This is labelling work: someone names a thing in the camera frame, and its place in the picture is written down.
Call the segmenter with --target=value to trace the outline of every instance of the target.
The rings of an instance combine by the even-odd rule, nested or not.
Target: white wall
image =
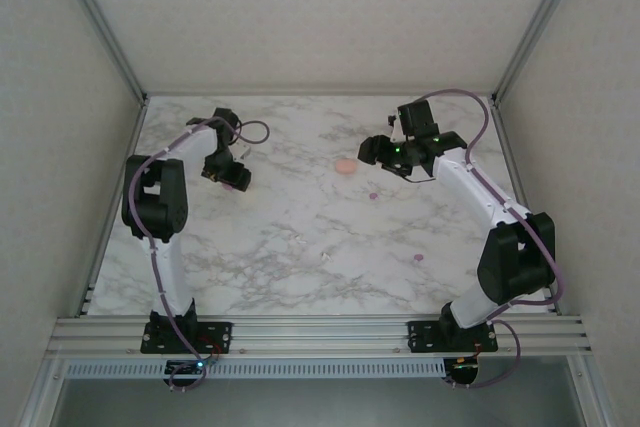
[[[562,0],[502,108],[621,419],[640,425],[640,0]]]
[[[0,0],[0,425],[73,313],[137,114],[76,0]]]
[[[160,92],[490,92],[540,0],[98,0]]]

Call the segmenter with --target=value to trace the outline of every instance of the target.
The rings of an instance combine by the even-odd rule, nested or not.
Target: white marble table
[[[412,185],[361,163],[352,176],[334,170],[337,159],[356,157],[366,137],[387,133],[387,115],[411,100],[153,98],[137,153],[159,150],[187,120],[208,117],[216,107],[272,129],[271,139],[253,147],[245,162],[253,173],[247,192],[188,179],[182,251],[198,312],[435,313],[464,292],[474,281],[484,236],[443,186]],[[455,130],[467,141],[482,123],[473,100],[440,97],[431,104],[440,130]],[[244,134],[259,138],[263,132],[252,126]],[[493,124],[476,158],[511,191]],[[415,260],[417,254],[423,260]],[[149,260],[118,215],[89,315],[147,315],[154,294]]]

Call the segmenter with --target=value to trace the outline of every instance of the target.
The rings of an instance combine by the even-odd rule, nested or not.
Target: vent grille
[[[67,379],[159,379],[166,361],[75,360]],[[357,379],[444,377],[442,359],[288,359],[221,360],[209,367],[208,375],[218,379]],[[178,375],[195,378],[197,375]]]

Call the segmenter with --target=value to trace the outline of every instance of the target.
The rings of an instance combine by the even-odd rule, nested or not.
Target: white ceiling panel
[[[150,92],[492,90],[540,0],[98,0]]]

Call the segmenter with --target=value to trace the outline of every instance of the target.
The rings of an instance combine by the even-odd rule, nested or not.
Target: gray marble veining
[[[342,176],[367,136],[388,131],[387,115],[408,97],[155,97],[137,152],[177,137],[191,117],[216,107],[260,119],[271,138],[254,146],[245,193],[188,179],[182,251],[201,314],[434,313],[475,278],[484,236],[438,182],[412,185],[359,164]],[[482,124],[473,100],[440,97],[441,131],[468,141]],[[259,126],[243,132],[259,138]],[[507,191],[511,185],[490,125],[475,151]],[[377,194],[375,200],[370,194]],[[414,259],[420,254],[421,261]],[[148,314],[155,287],[149,260],[118,216],[89,309],[91,315]],[[520,308],[541,311],[542,308]]]

